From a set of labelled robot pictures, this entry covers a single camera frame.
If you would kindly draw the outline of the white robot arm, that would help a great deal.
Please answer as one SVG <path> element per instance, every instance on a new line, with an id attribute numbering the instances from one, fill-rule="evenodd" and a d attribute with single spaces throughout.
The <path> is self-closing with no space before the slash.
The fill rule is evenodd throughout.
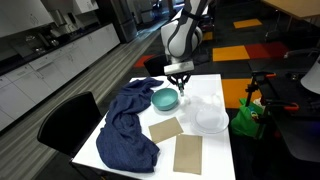
<path id="1" fill-rule="evenodd" d="M 164 74 L 168 80 L 183 89 L 194 69 L 193 51 L 202 41 L 198 23 L 212 0 L 185 0 L 180 17 L 161 27 L 161 38 L 168 64 Z"/>

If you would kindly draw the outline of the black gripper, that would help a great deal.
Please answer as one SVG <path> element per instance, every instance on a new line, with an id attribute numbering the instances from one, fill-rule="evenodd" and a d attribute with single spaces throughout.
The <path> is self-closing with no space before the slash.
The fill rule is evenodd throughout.
<path id="1" fill-rule="evenodd" d="M 184 88 L 185 84 L 189 81 L 191 74 L 188 73 L 177 73 L 167 77 L 167 80 L 179 87 L 179 82 L 182 82 L 182 87 Z"/>

